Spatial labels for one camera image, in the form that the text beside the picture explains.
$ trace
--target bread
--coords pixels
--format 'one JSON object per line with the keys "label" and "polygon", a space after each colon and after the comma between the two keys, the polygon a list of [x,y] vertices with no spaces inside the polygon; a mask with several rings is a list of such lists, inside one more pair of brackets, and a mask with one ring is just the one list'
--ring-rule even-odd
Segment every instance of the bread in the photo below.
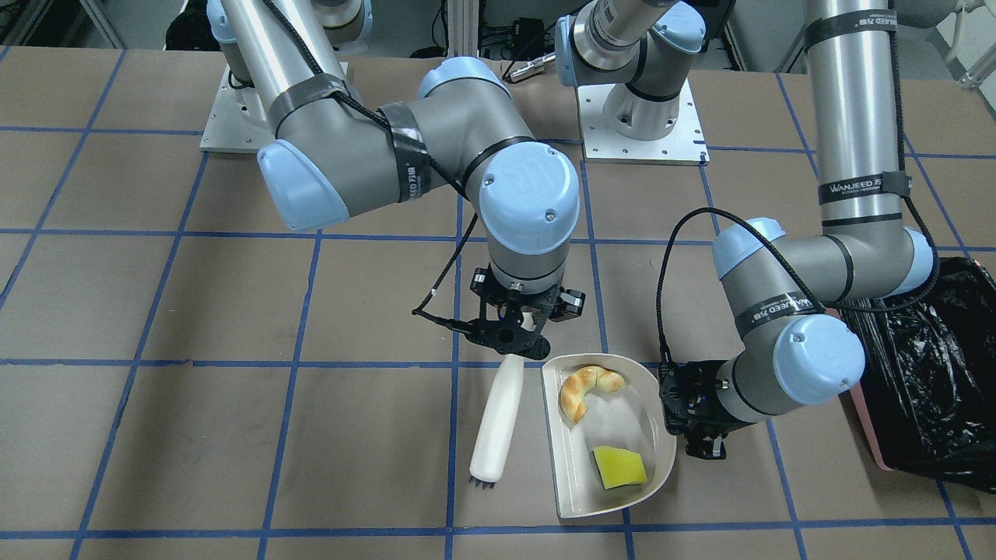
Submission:
{"label": "bread", "polygon": [[615,393],[625,386],[623,376],[599,366],[587,366],[570,374],[561,386],[561,411],[571,423],[578,423],[588,411],[585,394],[598,388]]}

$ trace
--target gray floor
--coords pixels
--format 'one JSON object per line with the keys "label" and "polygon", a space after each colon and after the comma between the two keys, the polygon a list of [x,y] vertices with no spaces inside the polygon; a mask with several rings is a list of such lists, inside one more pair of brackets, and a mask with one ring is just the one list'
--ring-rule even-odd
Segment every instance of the gray floor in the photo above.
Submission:
{"label": "gray floor", "polygon": [[[438,63],[350,62],[373,107],[413,99]],[[530,375],[505,476],[474,489],[498,358],[408,313],[467,208],[439,189],[287,231],[252,156],[198,149],[223,68],[218,54],[0,53],[0,558],[996,556],[996,499],[877,469],[848,399],[736,432],[723,462],[680,454],[649,500],[567,522]],[[689,209],[819,232],[807,78],[696,71],[691,86],[707,167],[585,161],[573,92],[553,76],[512,88],[584,179],[567,279],[591,304],[549,329],[554,355],[657,359],[657,267]],[[942,253],[996,269],[996,124],[950,82],[904,95]],[[715,234],[693,222],[674,252],[679,360],[740,350]],[[469,243],[432,308],[469,315],[468,267],[485,262]]]}

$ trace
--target black bag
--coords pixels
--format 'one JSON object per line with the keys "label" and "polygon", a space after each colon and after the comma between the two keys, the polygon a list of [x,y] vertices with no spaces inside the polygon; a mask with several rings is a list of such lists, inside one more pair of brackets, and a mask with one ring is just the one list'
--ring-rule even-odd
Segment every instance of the black bag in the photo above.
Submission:
{"label": "black bag", "polygon": [[865,344],[861,392],[885,465],[996,493],[996,285],[985,269],[942,258],[918,304],[841,316]]}

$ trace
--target white bowl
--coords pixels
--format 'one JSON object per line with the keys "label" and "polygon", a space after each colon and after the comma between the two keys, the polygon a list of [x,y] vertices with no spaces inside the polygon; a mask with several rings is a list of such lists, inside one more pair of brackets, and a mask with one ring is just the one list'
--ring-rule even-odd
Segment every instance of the white bowl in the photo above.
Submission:
{"label": "white bowl", "polygon": [[[606,395],[585,396],[588,412],[573,425],[560,409],[564,380],[584,366],[602,366],[622,375],[626,387]],[[543,402],[550,456],[554,465],[557,512],[562,518],[586,517],[630,507],[652,496],[674,466],[677,438],[664,429],[664,414],[654,374],[614,354],[559,356],[543,366]],[[638,452],[647,482],[605,490],[595,464],[595,445]]]}

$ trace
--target yellow sponge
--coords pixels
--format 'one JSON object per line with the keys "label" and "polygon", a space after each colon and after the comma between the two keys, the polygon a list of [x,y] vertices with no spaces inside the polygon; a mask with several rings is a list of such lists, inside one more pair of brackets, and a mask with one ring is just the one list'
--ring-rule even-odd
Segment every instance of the yellow sponge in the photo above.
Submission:
{"label": "yellow sponge", "polygon": [[637,452],[598,445],[595,447],[595,463],[599,466],[602,486],[606,490],[646,482],[643,459]]}

